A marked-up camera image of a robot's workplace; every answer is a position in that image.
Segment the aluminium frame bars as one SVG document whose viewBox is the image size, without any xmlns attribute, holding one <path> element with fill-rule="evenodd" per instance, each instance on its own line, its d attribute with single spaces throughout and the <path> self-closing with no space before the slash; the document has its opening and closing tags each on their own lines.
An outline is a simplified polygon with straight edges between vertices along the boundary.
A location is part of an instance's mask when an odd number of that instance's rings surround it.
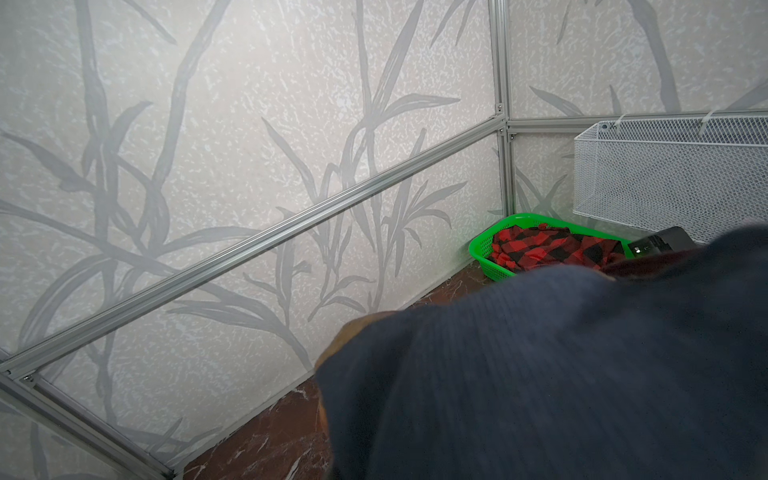
<svg viewBox="0 0 768 480">
<path fill-rule="evenodd" d="M 343 323 L 414 303 L 517 212 L 706 241 L 767 213 L 736 157 L 591 213 L 597 122 L 767 111 L 763 1 L 5 1 L 1 475 L 176 479 L 281 409 Z"/>
</svg>

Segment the green plastic basket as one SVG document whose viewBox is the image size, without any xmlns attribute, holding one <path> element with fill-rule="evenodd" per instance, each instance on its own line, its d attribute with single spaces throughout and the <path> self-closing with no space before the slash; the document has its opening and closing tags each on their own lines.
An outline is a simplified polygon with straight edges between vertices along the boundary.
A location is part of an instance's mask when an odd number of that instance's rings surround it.
<svg viewBox="0 0 768 480">
<path fill-rule="evenodd" d="M 602 270 L 634 257 L 627 240 L 531 213 L 498 221 L 470 242 L 469 253 L 495 282 L 548 266 Z"/>
</svg>

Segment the red black plaid shirt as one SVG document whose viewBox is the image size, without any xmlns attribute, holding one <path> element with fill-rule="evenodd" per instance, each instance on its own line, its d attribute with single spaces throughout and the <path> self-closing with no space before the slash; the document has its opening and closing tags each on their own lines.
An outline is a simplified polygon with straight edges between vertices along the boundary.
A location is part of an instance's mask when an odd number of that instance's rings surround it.
<svg viewBox="0 0 768 480">
<path fill-rule="evenodd" d="M 489 259 L 515 274 L 555 265 L 592 270 L 626 259 L 618 240 L 573 233 L 546 223 L 530 228 L 512 226 L 494 234 Z"/>
</svg>

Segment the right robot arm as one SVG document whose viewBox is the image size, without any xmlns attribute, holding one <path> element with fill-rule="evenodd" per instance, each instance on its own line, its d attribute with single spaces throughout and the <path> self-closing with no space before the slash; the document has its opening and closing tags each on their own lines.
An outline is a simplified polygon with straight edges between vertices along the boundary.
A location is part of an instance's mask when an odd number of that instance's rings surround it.
<svg viewBox="0 0 768 480">
<path fill-rule="evenodd" d="M 679 226 L 655 232 L 628 244 L 628 249 L 635 258 L 688 251 L 697 247 L 697 243 Z"/>
</svg>

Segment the multicolour plaid shirt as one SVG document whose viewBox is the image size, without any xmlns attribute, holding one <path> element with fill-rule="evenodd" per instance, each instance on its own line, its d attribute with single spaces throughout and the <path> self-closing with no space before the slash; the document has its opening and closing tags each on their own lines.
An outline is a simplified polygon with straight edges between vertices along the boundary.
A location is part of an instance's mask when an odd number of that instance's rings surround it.
<svg viewBox="0 0 768 480">
<path fill-rule="evenodd" d="M 353 320 L 315 379 L 331 479 L 763 479 L 767 230 Z"/>
</svg>

